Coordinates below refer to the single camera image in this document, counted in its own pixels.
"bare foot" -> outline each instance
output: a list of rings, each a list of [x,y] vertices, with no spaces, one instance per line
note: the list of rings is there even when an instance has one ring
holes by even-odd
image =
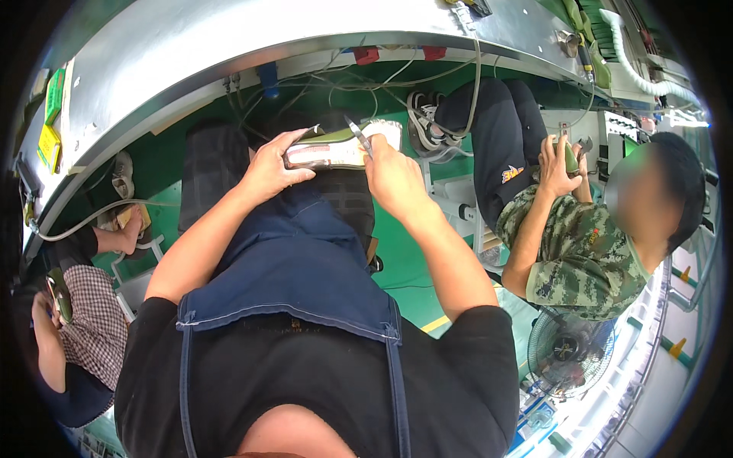
[[[135,205],[130,214],[130,220],[125,224],[125,228],[121,229],[122,235],[125,236],[125,243],[123,251],[127,254],[135,252],[135,245],[137,244],[137,236],[140,233],[142,227],[142,213],[140,212],[140,206]]]

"black hair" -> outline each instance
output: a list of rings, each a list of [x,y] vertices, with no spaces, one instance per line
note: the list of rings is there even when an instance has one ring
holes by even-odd
[[[667,251],[672,254],[702,223],[705,207],[705,173],[695,151],[677,134],[659,132],[649,140],[660,146],[659,162],[666,191],[673,199],[684,202],[677,231],[667,239]]]

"hand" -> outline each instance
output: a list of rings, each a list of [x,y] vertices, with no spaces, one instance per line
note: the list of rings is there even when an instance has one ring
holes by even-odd
[[[237,185],[247,199],[256,205],[272,199],[280,191],[316,176],[308,169],[286,170],[282,155],[308,129],[283,132],[270,143],[262,145],[252,158],[244,178]]]
[[[51,301],[45,292],[39,291],[33,296],[32,309],[35,309],[36,313],[41,313],[45,316],[48,316],[48,312],[50,311],[51,322],[54,324],[54,327],[56,329],[61,327],[61,313],[56,310],[54,302]]]
[[[435,203],[425,192],[420,166],[396,151],[378,133],[369,137],[374,158],[364,156],[369,191],[384,210],[405,224],[415,215],[426,213]]]
[[[586,153],[581,152],[581,149],[583,149],[583,147],[576,143],[572,146],[572,153],[575,154],[575,157],[578,159],[578,175],[583,178],[587,178],[588,159],[586,159]]]
[[[557,150],[553,151],[552,142],[557,136],[550,135],[542,143],[539,152],[539,189],[537,192],[548,193],[552,197],[563,196],[577,188],[583,177],[578,175],[572,179],[567,177],[565,168],[565,144],[567,135],[560,137]]]

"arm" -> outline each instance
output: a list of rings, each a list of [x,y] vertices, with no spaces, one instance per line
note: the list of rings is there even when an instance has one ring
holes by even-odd
[[[284,132],[261,147],[242,181],[176,240],[166,252],[145,292],[178,304],[186,293],[204,286],[242,220],[259,204],[287,186],[315,177],[312,170],[285,170],[282,154],[305,130]]]
[[[46,384],[57,393],[66,391],[66,355],[56,326],[46,313],[48,299],[42,292],[33,298],[31,316],[38,343],[38,369]]]
[[[567,177],[565,154],[563,153],[567,136],[562,136],[557,144],[557,153],[552,150],[554,135],[548,136],[539,154],[540,181],[532,206],[519,226],[507,265],[501,274],[504,287],[511,293],[527,297],[527,281],[532,265],[537,261],[537,252],[542,242],[550,209],[557,196],[562,196],[577,188],[582,177]]]
[[[576,155],[580,154],[581,146],[579,144],[574,144],[572,146],[572,151]],[[591,183],[588,181],[588,159],[585,153],[580,154],[580,157],[578,157],[578,169],[578,175],[583,178],[583,181],[580,186],[572,191],[572,196],[575,197],[575,200],[578,202],[588,202],[592,204],[593,195],[591,194]]]
[[[382,135],[372,137],[372,147],[374,159],[365,158],[369,190],[420,246],[449,320],[476,306],[497,306],[481,263],[425,192],[417,162],[390,147]]]
[[[534,202],[522,220],[517,231],[512,250],[509,253],[507,265],[501,274],[501,283],[512,294],[526,298],[527,281],[532,265],[537,261],[539,244],[542,242],[542,233],[550,215],[555,196],[547,192],[537,193]]]
[[[581,185],[572,192],[572,196],[575,197],[575,200],[577,200],[578,202],[587,202],[590,204],[593,203],[593,195],[591,195],[591,183],[590,181],[588,181],[587,175],[583,177]]]

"apron strap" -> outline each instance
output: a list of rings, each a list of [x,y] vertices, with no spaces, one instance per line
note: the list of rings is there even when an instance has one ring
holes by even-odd
[[[387,325],[387,335],[397,336],[397,329]],[[402,378],[402,364],[399,362],[397,340],[389,339],[387,346],[387,364],[392,385],[392,407],[397,433],[397,446],[400,458],[410,458],[410,425],[408,423],[408,403],[405,395],[405,379]]]
[[[179,404],[181,409],[181,426],[183,427],[183,441],[188,458],[196,458],[194,434],[191,430],[191,416],[188,413],[188,366],[191,359],[191,341],[194,331],[191,326],[183,327],[183,345],[181,347],[181,368],[179,380]]]

